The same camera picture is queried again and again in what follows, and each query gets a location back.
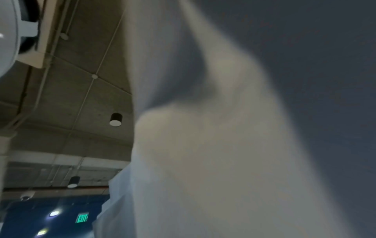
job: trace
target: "exit sign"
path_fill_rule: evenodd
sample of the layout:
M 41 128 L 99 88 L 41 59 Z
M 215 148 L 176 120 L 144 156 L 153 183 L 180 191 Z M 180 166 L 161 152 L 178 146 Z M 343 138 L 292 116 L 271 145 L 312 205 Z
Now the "exit sign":
M 88 217 L 89 213 L 80 213 L 77 216 L 76 223 L 87 222 Z

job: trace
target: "ceiling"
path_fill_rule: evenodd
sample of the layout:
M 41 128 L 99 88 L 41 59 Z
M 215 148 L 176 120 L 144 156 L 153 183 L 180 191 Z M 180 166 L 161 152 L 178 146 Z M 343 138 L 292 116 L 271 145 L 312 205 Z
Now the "ceiling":
M 13 151 L 130 161 L 134 125 L 123 51 L 125 14 L 121 0 L 71 1 L 62 30 L 69 38 L 59 39 L 39 107 L 18 129 Z M 16 115 L 27 70 L 16 62 L 0 80 L 2 124 Z M 34 105 L 43 71 L 33 68 L 23 111 Z M 120 127 L 109 125 L 115 112 L 123 116 Z M 75 168 L 23 161 L 9 164 L 5 187 L 66 185 L 67 170 Z M 107 185 L 118 170 L 80 168 L 80 185 Z

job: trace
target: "light fixture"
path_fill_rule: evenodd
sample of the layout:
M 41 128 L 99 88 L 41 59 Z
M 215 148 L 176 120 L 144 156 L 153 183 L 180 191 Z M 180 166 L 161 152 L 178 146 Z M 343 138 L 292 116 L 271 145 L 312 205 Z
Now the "light fixture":
M 113 113 L 110 119 L 110 125 L 113 127 L 121 126 L 123 116 L 120 113 Z
M 60 211 L 53 211 L 49 214 L 49 216 L 57 216 L 60 214 Z
M 80 177 L 79 176 L 73 176 L 69 180 L 68 183 L 68 188 L 73 189 L 78 186 L 78 183 L 80 182 Z
M 36 236 L 42 236 L 47 233 L 47 229 L 40 230 Z

